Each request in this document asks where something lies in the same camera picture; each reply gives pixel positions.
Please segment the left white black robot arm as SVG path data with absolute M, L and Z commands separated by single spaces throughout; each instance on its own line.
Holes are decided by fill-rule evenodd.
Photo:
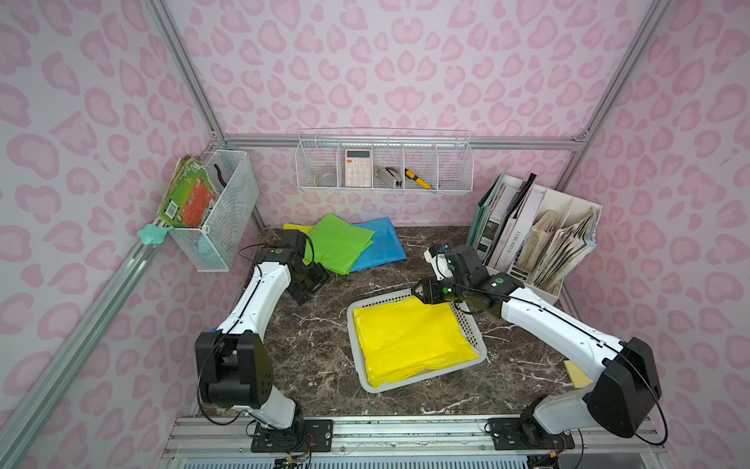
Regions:
M 278 245 L 261 249 L 252 278 L 228 318 L 195 341 L 199 407 L 233 408 L 273 434 L 302 437 L 302 410 L 275 387 L 264 338 L 283 294 L 303 306 L 329 279 L 328 271 L 314 261 L 314 246 L 305 233 L 288 231 Z

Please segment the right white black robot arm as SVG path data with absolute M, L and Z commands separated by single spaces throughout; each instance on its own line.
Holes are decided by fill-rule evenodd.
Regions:
M 412 288 L 423 303 L 459 303 L 515 324 L 575 363 L 591 384 L 535 399 L 521 415 L 530 437 L 599 426 L 633 438 L 652 410 L 661 386 L 654 352 L 639 338 L 623 341 L 572 318 L 506 273 L 492 274 L 468 245 L 433 246 L 424 253 L 431 277 Z

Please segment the green raincoat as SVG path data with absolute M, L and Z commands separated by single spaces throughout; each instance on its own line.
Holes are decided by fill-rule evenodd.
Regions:
M 352 226 L 333 214 L 325 215 L 308 233 L 305 263 L 312 261 L 338 275 L 347 275 L 372 244 L 375 232 Z

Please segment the blue raincoat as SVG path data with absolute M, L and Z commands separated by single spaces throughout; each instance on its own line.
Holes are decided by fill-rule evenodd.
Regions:
M 374 232 L 372 244 L 359 256 L 351 269 L 352 273 L 398 262 L 407 258 L 396 229 L 388 217 L 357 224 L 358 228 Z

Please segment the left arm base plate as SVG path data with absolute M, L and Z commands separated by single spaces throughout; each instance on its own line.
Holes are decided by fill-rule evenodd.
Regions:
M 252 453 L 330 453 L 333 430 L 332 419 L 304 419 L 284 430 L 249 424 L 246 434 L 252 440 Z

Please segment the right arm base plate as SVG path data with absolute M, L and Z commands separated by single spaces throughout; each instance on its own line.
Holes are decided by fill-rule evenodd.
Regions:
M 570 433 L 550 434 L 532 417 L 490 418 L 484 426 L 496 451 L 556 451 L 575 449 Z

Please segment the white perforated plastic basket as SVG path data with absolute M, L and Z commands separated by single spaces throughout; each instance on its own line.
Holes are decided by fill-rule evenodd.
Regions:
M 466 369 L 467 367 L 478 365 L 479 363 L 483 362 L 486 359 L 486 355 L 488 354 L 488 351 L 486 351 L 486 346 L 484 345 L 482 334 L 480 333 L 479 327 L 477 326 L 474 318 L 470 315 L 464 314 L 454 305 L 450 303 L 446 303 L 449 306 L 451 306 L 453 312 L 455 312 L 455 316 L 457 320 L 459 320 L 459 324 L 461 326 L 464 336 L 469 340 L 471 345 L 473 345 L 476 348 L 477 352 L 480 354 L 480 357 L 476 361 L 465 363 L 464 365 L 457 365 L 456 367 L 449 367 L 448 369 L 444 369 L 443 371 L 423 372 L 410 379 L 407 379 L 406 381 L 402 383 L 385 385 L 381 387 L 380 389 L 373 389 L 370 386 L 368 386 L 365 382 L 366 376 L 365 376 L 365 371 L 364 371 L 363 353 L 361 353 L 361 348 L 359 348 L 359 344 L 357 344 L 357 336 L 355 335 L 353 310 L 355 310 L 355 308 L 366 308 L 366 307 L 377 306 L 377 305 L 389 303 L 389 302 L 398 302 L 400 300 L 408 299 L 411 296 L 413 296 L 412 292 L 410 289 L 407 288 L 407 289 L 402 289 L 399 291 L 363 299 L 361 301 L 357 301 L 351 304 L 348 307 L 347 320 L 348 320 L 349 336 L 350 336 L 350 341 L 352 345 L 355 369 L 357 370 L 357 374 L 359 375 L 359 381 L 361 381 L 362 388 L 371 394 L 377 394 L 377 393 L 382 393 L 385 391 L 390 391 L 396 388 L 414 384 L 419 381 L 424 381 L 427 379 L 445 375 L 453 371 L 460 371 L 460 369 Z

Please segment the white raincoat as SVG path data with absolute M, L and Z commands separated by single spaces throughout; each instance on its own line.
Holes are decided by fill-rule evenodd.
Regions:
M 368 386 L 370 386 L 373 389 L 380 389 L 382 386 L 386 384 L 386 382 L 383 379 L 380 379 L 379 377 L 370 377 L 370 376 L 366 377 L 365 382 Z

